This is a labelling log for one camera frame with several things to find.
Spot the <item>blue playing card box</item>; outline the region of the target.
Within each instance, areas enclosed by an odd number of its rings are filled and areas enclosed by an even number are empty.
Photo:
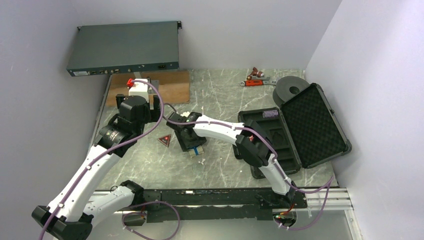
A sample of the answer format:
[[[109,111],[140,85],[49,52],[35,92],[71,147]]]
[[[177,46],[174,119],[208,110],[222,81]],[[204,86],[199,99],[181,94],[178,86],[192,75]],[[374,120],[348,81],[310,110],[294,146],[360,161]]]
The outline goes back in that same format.
[[[202,145],[198,145],[190,148],[187,152],[191,158],[194,158],[195,156],[202,155],[204,153],[204,149]]]

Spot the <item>purple poker chip stack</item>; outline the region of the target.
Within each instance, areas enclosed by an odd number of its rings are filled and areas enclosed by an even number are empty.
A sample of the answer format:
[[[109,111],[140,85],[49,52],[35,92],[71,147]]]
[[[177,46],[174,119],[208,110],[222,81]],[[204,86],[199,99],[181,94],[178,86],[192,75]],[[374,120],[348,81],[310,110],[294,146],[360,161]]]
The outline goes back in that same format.
[[[276,109],[273,110],[266,110],[262,113],[262,117],[264,119],[268,119],[268,118],[276,118],[279,116],[279,111]]]

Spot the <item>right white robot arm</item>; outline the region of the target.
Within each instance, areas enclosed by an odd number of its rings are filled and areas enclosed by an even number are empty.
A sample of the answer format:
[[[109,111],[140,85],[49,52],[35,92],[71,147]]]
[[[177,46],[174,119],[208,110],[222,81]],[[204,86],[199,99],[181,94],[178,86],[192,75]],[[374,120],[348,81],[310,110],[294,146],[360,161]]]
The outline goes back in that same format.
[[[258,168],[269,181],[280,207],[287,208],[295,201],[292,180],[279,164],[271,141],[256,122],[227,122],[198,112],[188,116],[174,112],[166,119],[166,124],[181,134],[183,140],[212,138],[232,144],[242,160]]]

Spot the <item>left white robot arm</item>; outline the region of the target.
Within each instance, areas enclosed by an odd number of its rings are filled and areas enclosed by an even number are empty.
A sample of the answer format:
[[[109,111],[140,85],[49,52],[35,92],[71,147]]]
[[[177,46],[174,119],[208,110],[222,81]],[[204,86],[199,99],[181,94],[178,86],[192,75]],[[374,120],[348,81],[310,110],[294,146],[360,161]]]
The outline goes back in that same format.
[[[141,95],[116,96],[118,112],[102,127],[88,154],[65,188],[47,205],[38,205],[32,218],[42,227],[39,239],[49,233],[58,240],[85,240],[93,228],[117,210],[139,209],[144,189],[126,180],[99,200],[90,197],[111,168],[137,141],[146,136],[144,127],[157,127],[164,115],[164,102],[154,96],[153,107]]]

